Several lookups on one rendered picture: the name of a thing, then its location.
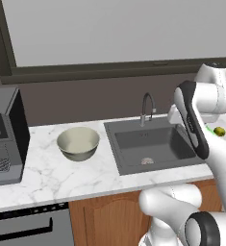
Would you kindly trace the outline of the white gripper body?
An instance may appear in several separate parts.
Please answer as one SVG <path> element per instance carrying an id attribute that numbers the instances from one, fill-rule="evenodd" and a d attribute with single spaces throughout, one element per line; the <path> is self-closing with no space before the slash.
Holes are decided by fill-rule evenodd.
<path id="1" fill-rule="evenodd" d="M 182 124 L 183 123 L 183 119 L 181 117 L 181 114 L 179 113 L 175 104 L 173 104 L 170 107 L 170 110 L 167 114 L 167 119 L 168 119 L 170 124 Z"/>

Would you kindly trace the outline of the dark grey sink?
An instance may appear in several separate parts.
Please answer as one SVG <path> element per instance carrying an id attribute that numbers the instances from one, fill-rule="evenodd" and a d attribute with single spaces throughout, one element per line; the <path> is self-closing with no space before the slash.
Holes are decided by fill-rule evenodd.
<path id="1" fill-rule="evenodd" d="M 170 124 L 166 116 L 143 127 L 139 119 L 104 126 L 120 176 L 204 163 L 193 151 L 185 127 Z"/>

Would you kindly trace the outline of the pale grey-green bowl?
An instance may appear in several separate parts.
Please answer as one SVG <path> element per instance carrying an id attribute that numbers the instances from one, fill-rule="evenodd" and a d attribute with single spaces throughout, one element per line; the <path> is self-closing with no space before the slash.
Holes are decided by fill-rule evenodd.
<path id="1" fill-rule="evenodd" d="M 63 131 L 57 138 L 57 145 L 69 160 L 84 161 L 91 158 L 100 141 L 99 134 L 88 127 L 74 127 Z"/>

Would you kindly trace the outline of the dark curved tap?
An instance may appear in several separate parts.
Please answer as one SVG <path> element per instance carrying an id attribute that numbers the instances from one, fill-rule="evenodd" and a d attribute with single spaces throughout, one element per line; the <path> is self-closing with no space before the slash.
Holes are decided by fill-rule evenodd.
<path id="1" fill-rule="evenodd" d="M 145 125 L 146 121 L 151 121 L 153 118 L 153 114 L 156 112 L 156 105 L 153 96 L 146 92 L 142 99 L 142 107 L 141 107 L 141 113 L 140 113 L 140 126 L 143 127 Z"/>

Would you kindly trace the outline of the olive green round fruit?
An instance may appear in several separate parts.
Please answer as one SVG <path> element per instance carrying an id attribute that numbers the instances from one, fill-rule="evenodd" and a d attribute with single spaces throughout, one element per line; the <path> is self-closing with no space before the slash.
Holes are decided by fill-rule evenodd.
<path id="1" fill-rule="evenodd" d="M 221 127 L 216 127 L 213 129 L 213 132 L 218 135 L 218 136 L 225 136 L 226 134 L 226 131 L 224 128 L 221 128 Z"/>

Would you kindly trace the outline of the wooden cupboard door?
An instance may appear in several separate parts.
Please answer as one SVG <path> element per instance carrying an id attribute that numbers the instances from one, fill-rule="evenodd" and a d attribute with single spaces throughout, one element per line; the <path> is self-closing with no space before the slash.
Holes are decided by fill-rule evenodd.
<path id="1" fill-rule="evenodd" d="M 214 179 L 194 182 L 202 194 L 202 211 L 222 211 L 222 203 L 218 195 Z"/>
<path id="2" fill-rule="evenodd" d="M 70 202 L 75 246 L 138 246 L 151 224 L 138 197 L 134 191 Z"/>

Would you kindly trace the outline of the dark framed window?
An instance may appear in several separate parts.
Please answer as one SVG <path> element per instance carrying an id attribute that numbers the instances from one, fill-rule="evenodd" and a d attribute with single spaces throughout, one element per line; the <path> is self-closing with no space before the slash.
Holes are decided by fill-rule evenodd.
<path id="1" fill-rule="evenodd" d="M 226 0 L 0 0 L 3 84 L 226 66 Z"/>

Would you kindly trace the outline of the dark grey coffee machine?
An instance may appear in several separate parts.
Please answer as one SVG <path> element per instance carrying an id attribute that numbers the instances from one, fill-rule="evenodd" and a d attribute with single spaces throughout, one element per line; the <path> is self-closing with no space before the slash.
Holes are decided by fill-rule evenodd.
<path id="1" fill-rule="evenodd" d="M 0 87 L 0 185 L 20 183 L 30 142 L 18 87 Z"/>

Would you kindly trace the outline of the grey dishwasher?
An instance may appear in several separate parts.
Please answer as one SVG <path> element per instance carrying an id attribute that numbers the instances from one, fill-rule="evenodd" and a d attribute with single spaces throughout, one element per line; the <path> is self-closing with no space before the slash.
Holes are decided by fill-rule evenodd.
<path id="1" fill-rule="evenodd" d="M 75 246 L 68 203 L 0 212 L 0 234 L 46 227 L 50 217 L 53 232 L 0 241 L 0 246 Z"/>

